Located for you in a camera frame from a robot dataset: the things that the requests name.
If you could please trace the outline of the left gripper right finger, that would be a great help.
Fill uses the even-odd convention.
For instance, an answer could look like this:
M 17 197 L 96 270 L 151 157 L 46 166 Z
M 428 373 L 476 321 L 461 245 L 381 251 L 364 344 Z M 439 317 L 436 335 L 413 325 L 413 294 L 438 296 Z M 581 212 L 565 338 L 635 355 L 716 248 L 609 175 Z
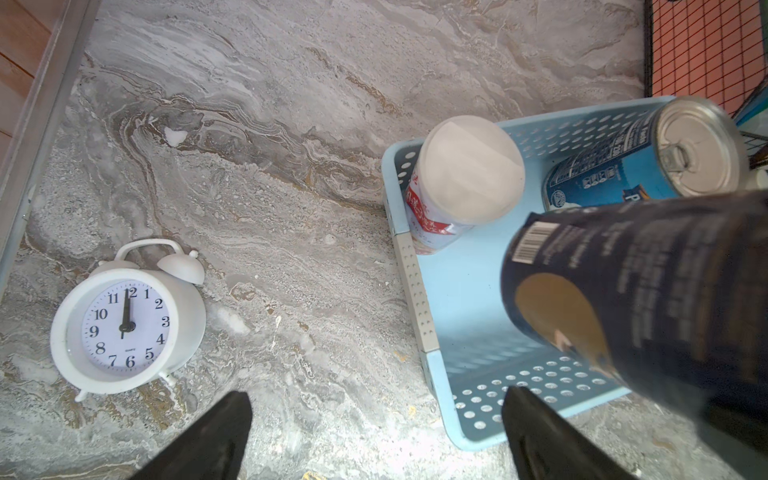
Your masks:
M 633 477 L 525 387 L 507 390 L 501 418 L 521 479 Z

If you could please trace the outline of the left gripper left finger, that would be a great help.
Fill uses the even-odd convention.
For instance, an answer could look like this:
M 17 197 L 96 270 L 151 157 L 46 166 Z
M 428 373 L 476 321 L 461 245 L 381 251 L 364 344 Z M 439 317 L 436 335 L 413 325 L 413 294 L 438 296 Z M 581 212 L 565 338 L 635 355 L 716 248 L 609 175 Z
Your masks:
M 236 479 L 253 413 L 245 392 L 231 391 L 138 470 L 135 479 Z

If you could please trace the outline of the light blue plastic basket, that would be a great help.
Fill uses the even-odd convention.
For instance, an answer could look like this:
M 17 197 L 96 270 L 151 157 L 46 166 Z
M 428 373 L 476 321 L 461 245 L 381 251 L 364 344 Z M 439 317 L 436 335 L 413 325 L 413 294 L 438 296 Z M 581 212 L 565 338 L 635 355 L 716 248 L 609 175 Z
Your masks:
M 385 151 L 384 204 L 410 320 L 426 383 L 458 448 L 479 451 L 505 440 L 501 409 L 511 387 L 530 389 L 564 417 L 626 394 L 513 325 L 502 303 L 501 265 L 527 216 L 543 211 L 541 186 L 554 165 L 664 104 L 662 97 L 644 98 L 503 121 L 525 164 L 520 203 L 432 255 L 417 253 L 405 202 L 422 141 L 402 141 Z

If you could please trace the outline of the blue can silver lid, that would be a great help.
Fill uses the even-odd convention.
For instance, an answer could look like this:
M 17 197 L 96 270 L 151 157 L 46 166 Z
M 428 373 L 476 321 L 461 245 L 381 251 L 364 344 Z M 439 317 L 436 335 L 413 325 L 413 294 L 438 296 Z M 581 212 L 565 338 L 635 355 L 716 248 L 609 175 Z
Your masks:
M 767 194 L 531 214 L 501 267 L 515 325 L 767 475 Z
M 733 193 L 749 160 L 717 104 L 678 97 L 555 165 L 542 186 L 548 211 Z

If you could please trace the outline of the white lid red can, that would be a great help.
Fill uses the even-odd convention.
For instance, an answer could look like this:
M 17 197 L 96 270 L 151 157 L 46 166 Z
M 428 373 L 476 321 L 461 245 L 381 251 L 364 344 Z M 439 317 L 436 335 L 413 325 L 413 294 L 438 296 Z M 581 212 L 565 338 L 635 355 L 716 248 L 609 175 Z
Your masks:
M 414 249 L 431 255 L 522 199 L 525 166 L 515 141 L 472 115 L 449 118 L 424 141 L 404 192 Z

